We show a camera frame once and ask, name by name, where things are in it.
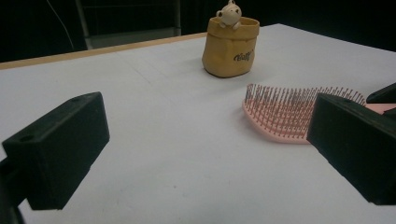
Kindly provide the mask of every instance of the brown paper bag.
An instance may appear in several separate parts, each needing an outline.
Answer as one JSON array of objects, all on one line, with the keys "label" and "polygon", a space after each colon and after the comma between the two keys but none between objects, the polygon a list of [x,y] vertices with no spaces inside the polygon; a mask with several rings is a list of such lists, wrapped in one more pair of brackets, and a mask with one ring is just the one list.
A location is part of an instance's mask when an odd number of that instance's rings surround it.
[{"label": "brown paper bag", "polygon": [[250,71],[253,65],[260,23],[241,17],[241,25],[220,27],[220,18],[209,20],[202,63],[216,77],[236,77]]}]

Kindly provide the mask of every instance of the hairbrush bristle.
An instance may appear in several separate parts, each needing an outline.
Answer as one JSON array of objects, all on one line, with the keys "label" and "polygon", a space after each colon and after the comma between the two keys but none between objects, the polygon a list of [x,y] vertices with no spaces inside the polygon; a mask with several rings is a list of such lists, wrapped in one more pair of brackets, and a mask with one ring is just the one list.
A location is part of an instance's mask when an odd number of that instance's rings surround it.
[{"label": "hairbrush bristle", "polygon": [[344,97],[364,105],[357,91],[344,88],[288,89],[249,84],[243,108],[253,125],[271,140],[309,144],[306,133],[318,93]]}]

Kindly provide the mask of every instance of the white table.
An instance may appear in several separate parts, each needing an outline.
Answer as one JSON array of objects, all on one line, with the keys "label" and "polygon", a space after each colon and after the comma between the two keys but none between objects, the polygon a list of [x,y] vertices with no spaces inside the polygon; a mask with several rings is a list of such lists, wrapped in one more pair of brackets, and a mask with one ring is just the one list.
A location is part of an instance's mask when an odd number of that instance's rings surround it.
[{"label": "white table", "polygon": [[261,28],[251,71],[222,79],[204,70],[204,46],[201,37],[0,70],[1,141],[69,98],[105,100],[110,142],[64,210],[24,201],[27,224],[395,222],[396,206],[367,203],[312,146],[265,141],[241,108],[249,83],[367,96],[395,82],[395,52],[277,24]]}]

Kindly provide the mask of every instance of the white toy figure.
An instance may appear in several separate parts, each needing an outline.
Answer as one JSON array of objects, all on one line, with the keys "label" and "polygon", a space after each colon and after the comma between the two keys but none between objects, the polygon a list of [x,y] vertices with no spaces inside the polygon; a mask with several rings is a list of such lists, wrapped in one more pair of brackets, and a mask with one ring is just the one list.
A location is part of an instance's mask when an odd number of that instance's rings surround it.
[{"label": "white toy figure", "polygon": [[221,19],[220,26],[224,28],[226,25],[231,25],[233,29],[238,29],[241,22],[242,11],[239,6],[235,4],[235,1],[228,1],[228,5],[225,6],[222,10],[219,10],[216,13],[216,16]]}]

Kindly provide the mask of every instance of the wooden table edge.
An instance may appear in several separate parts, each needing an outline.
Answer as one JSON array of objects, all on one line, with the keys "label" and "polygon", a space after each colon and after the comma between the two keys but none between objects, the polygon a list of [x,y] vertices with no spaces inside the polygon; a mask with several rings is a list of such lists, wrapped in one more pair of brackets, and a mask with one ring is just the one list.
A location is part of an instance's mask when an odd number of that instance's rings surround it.
[{"label": "wooden table edge", "polygon": [[144,48],[144,47],[149,47],[149,46],[169,44],[169,43],[173,43],[173,42],[177,42],[177,41],[190,40],[190,39],[200,38],[200,37],[205,37],[205,36],[206,36],[206,33],[199,33],[199,34],[194,34],[194,35],[180,35],[180,36],[174,36],[174,37],[169,37],[169,38],[156,39],[156,40],[126,44],[126,45],[118,45],[118,46],[114,46],[114,47],[107,47],[107,48],[101,48],[101,49],[89,49],[89,50],[82,50],[82,51],[76,51],[76,52],[65,53],[65,54],[57,54],[57,55],[50,55],[50,56],[39,57],[39,58],[24,59],[24,60],[18,60],[18,61],[13,61],[13,62],[0,63],[0,70],[16,68],[16,67],[24,67],[24,66],[29,66],[29,65],[41,64],[41,63],[54,63],[54,62],[59,62],[59,61],[66,61],[66,60],[72,60],[72,59],[77,59],[77,58],[90,57],[90,56],[99,55],[99,54],[117,52],[117,51],[122,51],[122,50],[127,50],[127,49],[139,49],[139,48]]}]

